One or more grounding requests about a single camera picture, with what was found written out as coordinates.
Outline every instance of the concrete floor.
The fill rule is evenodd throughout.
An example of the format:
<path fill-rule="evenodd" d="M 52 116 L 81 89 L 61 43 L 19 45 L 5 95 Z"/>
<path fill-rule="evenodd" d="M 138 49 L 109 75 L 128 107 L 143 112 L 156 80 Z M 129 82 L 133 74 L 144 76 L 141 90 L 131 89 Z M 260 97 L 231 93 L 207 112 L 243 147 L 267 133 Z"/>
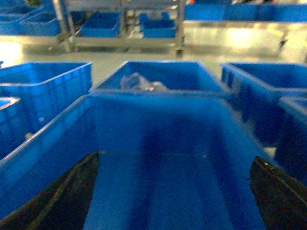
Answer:
<path fill-rule="evenodd" d="M 186 46 L 182 58 L 174 50 L 136 50 L 121 52 L 116 49 L 85 48 L 65 54 L 63 50 L 48 47 L 26 47 L 19 44 L 0 43 L 0 60 L 3 67 L 28 61 L 90 61 L 93 63 L 93 83 L 96 84 L 126 60 L 192 60 L 201 61 L 220 77 L 221 62 L 303 62 L 306 54 L 307 30 L 290 28 L 290 39 L 278 53 L 280 34 L 274 33 L 276 25 L 247 25 L 249 28 L 223 27 L 186 28 Z"/>

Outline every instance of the blue container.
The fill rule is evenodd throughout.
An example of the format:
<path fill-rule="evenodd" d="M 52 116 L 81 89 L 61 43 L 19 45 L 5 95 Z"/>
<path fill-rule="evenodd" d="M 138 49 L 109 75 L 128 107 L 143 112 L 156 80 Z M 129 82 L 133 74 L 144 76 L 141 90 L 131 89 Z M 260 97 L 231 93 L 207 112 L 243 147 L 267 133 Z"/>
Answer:
<path fill-rule="evenodd" d="M 228 21 L 254 21 L 258 5 L 234 4 L 228 5 L 225 10 L 224 20 Z"/>
<path fill-rule="evenodd" d="M 257 9 L 256 21 L 273 21 L 274 4 L 260 4 Z"/>
<path fill-rule="evenodd" d="M 265 229 L 246 179 L 268 157 L 226 103 L 192 97 L 83 96 L 0 161 L 0 219 L 97 150 L 84 230 Z"/>
<path fill-rule="evenodd" d="M 276 22 L 307 22 L 307 4 L 275 5 L 272 21 Z"/>
<path fill-rule="evenodd" d="M 143 23 L 144 38 L 174 38 L 176 25 L 174 20 L 151 20 Z"/>
<path fill-rule="evenodd" d="M 120 81 L 124 76 L 138 72 L 148 81 L 160 81 L 167 92 L 137 92 L 123 90 Z M 103 81 L 90 89 L 90 92 L 130 93 L 145 95 L 192 95 L 229 98 L 230 92 L 200 62 L 180 61 L 128 61 L 109 74 Z"/>
<path fill-rule="evenodd" d="M 95 13 L 81 27 L 83 37 L 117 37 L 120 34 L 120 13 Z"/>
<path fill-rule="evenodd" d="M 22 19 L 20 16 L 0 15 L 0 35 L 22 35 L 23 28 L 19 24 Z"/>
<path fill-rule="evenodd" d="M 78 23 L 86 18 L 86 13 L 84 11 L 71 11 L 71 18 L 73 23 Z"/>
<path fill-rule="evenodd" d="M 59 21 L 55 14 L 40 13 L 20 22 L 24 32 L 30 36 L 57 36 L 60 32 Z"/>
<path fill-rule="evenodd" d="M 266 146 L 278 140 L 282 96 L 307 96 L 307 66 L 272 63 L 223 63 L 222 81 L 234 93 L 232 104 L 254 124 L 255 135 Z"/>
<path fill-rule="evenodd" d="M 21 98 L 32 133 L 91 86 L 90 63 L 26 63 L 0 70 L 0 96 Z"/>
<path fill-rule="evenodd" d="M 186 6 L 186 20 L 195 21 L 222 21 L 226 5 L 193 4 Z"/>
<path fill-rule="evenodd" d="M 278 104 L 286 116 L 275 159 L 292 177 L 307 185 L 307 99 L 284 97 Z"/>
<path fill-rule="evenodd" d="M 17 6 L 5 12 L 5 15 L 30 17 L 41 12 L 43 7 Z"/>
<path fill-rule="evenodd" d="M 20 99 L 0 97 L 0 160 L 23 143 L 28 132 Z"/>

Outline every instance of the metal rack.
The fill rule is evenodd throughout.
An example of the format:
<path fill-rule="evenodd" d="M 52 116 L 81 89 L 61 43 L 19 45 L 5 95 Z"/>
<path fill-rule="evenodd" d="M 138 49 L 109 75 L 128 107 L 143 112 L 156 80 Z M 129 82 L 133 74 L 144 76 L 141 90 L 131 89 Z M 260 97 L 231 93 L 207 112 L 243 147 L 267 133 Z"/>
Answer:
<path fill-rule="evenodd" d="M 183 52 L 183 21 L 185 15 L 186 0 L 65 0 L 68 11 L 107 11 L 115 10 L 121 13 L 120 36 L 115 38 L 103 37 L 82 37 L 79 31 L 73 36 L 73 43 L 78 46 L 101 46 L 118 48 L 162 48 L 174 47 L 178 56 Z M 130 36 L 135 27 L 135 23 L 126 27 L 125 13 L 127 11 L 145 10 L 170 10 L 177 11 L 177 32 L 175 38 L 133 38 Z"/>
<path fill-rule="evenodd" d="M 50 47 L 63 45 L 66 52 L 71 52 L 73 43 L 71 31 L 65 22 L 64 7 L 60 0 L 48 0 L 53 6 L 60 23 L 61 33 L 57 36 L 0 35 L 0 42 L 19 43 L 22 45 L 47 45 Z"/>

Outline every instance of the clear plastic bag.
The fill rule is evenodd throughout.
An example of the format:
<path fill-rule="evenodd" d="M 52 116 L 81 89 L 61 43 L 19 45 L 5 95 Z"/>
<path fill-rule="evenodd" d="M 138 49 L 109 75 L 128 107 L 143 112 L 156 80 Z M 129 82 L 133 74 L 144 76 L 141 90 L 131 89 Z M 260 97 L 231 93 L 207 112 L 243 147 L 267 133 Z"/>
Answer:
<path fill-rule="evenodd" d="M 124 76 L 120 81 L 120 86 L 124 90 L 166 92 L 168 88 L 160 81 L 150 82 L 141 74 L 135 72 L 129 76 Z"/>

